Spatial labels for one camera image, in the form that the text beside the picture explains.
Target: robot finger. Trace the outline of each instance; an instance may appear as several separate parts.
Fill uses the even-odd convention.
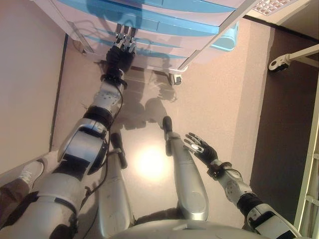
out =
[[[127,35],[129,33],[129,27],[124,26],[124,34]]]
[[[135,33],[136,33],[136,28],[131,27],[130,37],[135,37]]]
[[[132,43],[129,47],[129,53],[136,54],[136,44]]]
[[[186,139],[186,138],[184,139],[184,142],[187,143],[187,144],[189,144],[189,145],[192,145],[192,143],[193,143],[193,142],[189,141],[189,140]]]
[[[121,28],[122,28],[122,25],[121,25],[121,24],[117,24],[117,25],[116,25],[116,30],[115,30],[115,32],[116,32],[117,34],[121,33]]]
[[[188,139],[190,139],[191,141],[193,141],[193,143],[196,143],[196,144],[200,145],[200,144],[201,144],[200,141],[198,141],[195,137],[193,137],[193,136],[190,135],[190,134],[191,134],[191,133],[186,134],[185,137],[188,138]]]
[[[208,144],[205,142],[205,140],[203,140],[201,137],[197,136],[196,134],[194,134],[194,133],[189,133],[189,135],[192,136],[192,137],[194,137],[194,138],[196,138],[196,140],[197,140],[198,142],[200,142],[200,144],[208,145]]]

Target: metal fingertip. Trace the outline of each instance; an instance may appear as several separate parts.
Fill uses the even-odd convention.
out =
[[[196,138],[198,141],[203,141],[199,136],[197,136],[194,133],[189,133],[191,136],[193,136],[194,138]]]
[[[188,143],[188,144],[192,144],[192,142],[190,142],[190,141],[187,140],[186,138],[184,139],[184,142],[185,142],[185,143]]]
[[[197,153],[197,152],[194,152],[194,155],[196,156],[196,157],[200,157],[200,154],[199,153]]]
[[[193,138],[191,136],[189,136],[188,134],[185,134],[186,138],[189,138],[190,140],[193,140]]]
[[[194,144],[198,144],[200,145],[200,141],[195,137],[195,136],[188,136],[187,138],[189,138]]]

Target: cabinet drawer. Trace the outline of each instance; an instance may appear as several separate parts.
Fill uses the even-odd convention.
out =
[[[80,11],[71,6],[65,5],[57,0],[53,1],[62,15],[67,21],[70,21],[81,30],[85,29],[91,32],[96,32],[97,29],[101,29],[107,32],[115,32],[117,23],[104,18],[99,18],[95,15]],[[147,42],[156,42],[160,44],[170,45],[172,47],[183,47],[189,49],[201,49],[213,35],[208,36],[180,36],[163,34],[154,31],[147,31],[138,29],[136,32],[136,38],[142,39]]]
[[[176,18],[109,0],[58,0],[56,2],[103,20],[160,34],[212,36],[219,31],[218,26]],[[72,13],[70,10],[63,15],[68,17]]]
[[[208,2],[238,8],[245,0],[206,0]]]
[[[200,22],[209,25],[219,26],[222,22],[235,10],[235,8],[228,6],[221,6],[206,1],[185,1],[184,4],[176,5],[176,2],[180,1],[169,1],[170,4],[141,4],[138,1],[133,0],[111,0],[117,3],[130,5],[142,10],[148,10],[151,12],[157,12],[160,14],[166,14],[190,21]]]
[[[237,44],[238,23],[228,29],[214,44],[204,49],[195,59],[197,63],[207,63],[212,58],[232,51]]]
[[[113,32],[108,32],[103,29],[96,29],[95,31],[90,31],[84,28],[79,28],[79,31],[84,37],[90,38],[95,41],[99,41],[100,39],[100,43],[104,43],[109,46],[112,46],[115,40],[115,34]],[[147,41],[145,39],[140,38],[135,38],[135,42],[139,52],[151,51],[183,57],[188,57],[194,52],[194,49],[174,47],[172,45],[162,44],[154,41]]]

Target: cable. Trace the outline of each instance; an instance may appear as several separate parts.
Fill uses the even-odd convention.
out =
[[[240,173],[238,170],[236,170],[236,169],[233,169],[233,168],[225,168],[224,170],[225,170],[225,171],[233,171],[233,172],[236,172],[236,173],[239,174],[239,176],[241,177],[241,179],[243,179],[243,176],[241,175],[241,173]]]
[[[116,114],[114,115],[114,118],[113,118],[113,121],[111,122],[109,128],[108,128],[108,131],[109,131],[109,138],[108,138],[108,148],[106,150],[106,158],[104,160],[104,162],[102,163],[101,167],[102,168],[104,165],[105,165],[105,174],[104,174],[104,178],[103,180],[101,181],[101,183],[96,186],[92,191],[88,191],[87,192],[87,195],[85,196],[85,198],[82,200],[82,204],[81,204],[81,207],[80,207],[80,210],[82,209],[82,207],[84,206],[84,204],[86,203],[86,201],[88,200],[88,198],[93,194],[95,193],[102,185],[103,183],[105,182],[106,180],[106,176],[108,174],[108,158],[109,158],[109,151],[110,151],[110,142],[111,142],[111,127],[115,121],[115,119],[117,118],[117,116],[119,115],[122,107],[123,107],[123,95],[122,95],[122,92],[120,91],[120,89],[115,85],[115,88],[118,90],[118,92],[120,93],[120,96],[121,96],[121,105],[120,105],[120,108],[118,109],[118,111],[116,112]]]
[[[97,217],[97,215],[98,215],[98,212],[99,212],[99,207],[96,209],[96,213],[95,213],[95,216],[94,216],[94,218],[93,218],[93,221],[92,221],[90,227],[88,228],[88,230],[86,231],[86,233],[84,234],[84,236],[82,237],[82,239],[84,239],[84,238],[88,235],[89,231],[92,229],[92,227],[93,227],[93,225],[94,225],[94,222],[95,222],[95,220],[96,220],[96,217]]]

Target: sneaker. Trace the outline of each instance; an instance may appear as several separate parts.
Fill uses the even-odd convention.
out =
[[[44,170],[43,163],[39,161],[34,161],[27,164],[19,176],[26,184],[29,186],[30,190],[33,188],[35,180],[40,177]]]

